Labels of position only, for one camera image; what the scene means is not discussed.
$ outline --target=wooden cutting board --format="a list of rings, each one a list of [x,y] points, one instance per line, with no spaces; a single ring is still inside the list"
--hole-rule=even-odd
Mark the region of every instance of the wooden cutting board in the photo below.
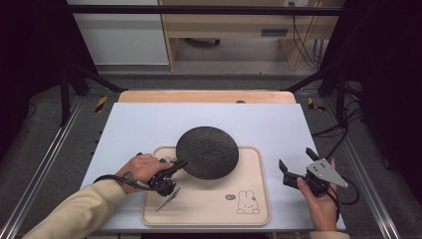
[[[175,147],[160,147],[158,158],[175,157]],[[193,177],[183,169],[172,179],[182,185],[177,197],[159,211],[166,199],[148,191],[141,210],[146,225],[264,225],[270,219],[270,205],[260,153],[253,147],[239,147],[239,162],[227,176],[215,180]]]

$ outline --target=hand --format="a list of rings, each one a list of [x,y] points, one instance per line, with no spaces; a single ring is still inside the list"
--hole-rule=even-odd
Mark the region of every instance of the hand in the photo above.
[[[334,159],[331,160],[331,166],[335,168]],[[336,185],[330,185],[333,190],[336,190]],[[310,190],[310,187],[302,179],[298,178],[298,187],[304,195],[310,209],[311,220],[314,224],[315,231],[336,231],[336,206],[332,199],[325,193],[322,196],[315,197]],[[328,188],[331,195],[335,195],[332,189]]]
[[[171,167],[171,162],[159,162],[158,158],[151,154],[141,154],[133,157],[115,175],[124,177],[127,180],[147,182],[155,173]],[[140,191],[138,188],[122,184],[121,188],[129,194]]]

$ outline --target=cartoon bunny print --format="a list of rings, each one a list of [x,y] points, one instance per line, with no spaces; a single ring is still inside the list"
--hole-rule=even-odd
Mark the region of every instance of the cartoon bunny print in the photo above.
[[[239,192],[238,214],[258,214],[260,209],[258,207],[257,199],[254,192],[251,190],[242,190]]]

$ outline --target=aluminum rail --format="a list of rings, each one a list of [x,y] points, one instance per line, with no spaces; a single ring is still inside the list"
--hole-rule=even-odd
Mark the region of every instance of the aluminum rail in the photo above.
[[[44,10],[89,14],[211,14],[341,16],[363,13],[360,9],[260,6],[141,6],[141,5],[47,5]]]
[[[336,122],[336,117],[334,114],[335,109],[332,100],[322,100],[327,106],[328,112],[332,120]],[[345,148],[345,152],[348,155],[347,158],[349,159],[351,168],[353,169],[353,172],[356,175],[356,179],[358,180],[359,185],[362,188],[362,192],[366,198],[369,208],[372,211],[372,214],[378,224],[378,227],[383,237],[385,239],[399,239],[400,235],[394,225],[394,222],[392,221],[387,209],[385,208],[381,197],[379,196],[375,186],[373,185],[368,172],[364,168],[348,136],[344,138],[343,145]]]
[[[30,183],[25,189],[24,194],[19,200],[17,206],[12,212],[9,219],[3,225],[0,231],[0,239],[12,239],[18,233],[20,226],[22,225],[23,220],[25,219],[26,214],[28,213],[32,203],[34,202],[35,197],[38,194],[43,182],[50,171],[51,166],[53,165],[57,154],[59,153],[60,148],[63,145],[72,125],[75,122],[75,118],[78,115],[78,112],[81,108],[81,105],[84,101],[83,97],[77,97],[76,101],[73,104],[72,114],[68,122],[59,128],[52,144],[44,155],[43,160],[38,166],[37,171],[32,177]]]

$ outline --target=white table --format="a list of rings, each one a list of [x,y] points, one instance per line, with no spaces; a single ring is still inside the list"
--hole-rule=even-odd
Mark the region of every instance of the white table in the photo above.
[[[175,145],[196,126],[228,132],[239,146],[260,151],[267,183],[271,218],[262,226],[147,226],[141,220],[143,192],[129,195],[100,230],[119,232],[270,232],[312,230],[302,194],[283,185],[281,158],[289,171],[306,172],[312,163],[306,147],[316,151],[302,108],[298,104],[116,103],[82,187],[103,174],[115,173],[138,152]],[[345,229],[342,218],[337,223]]]

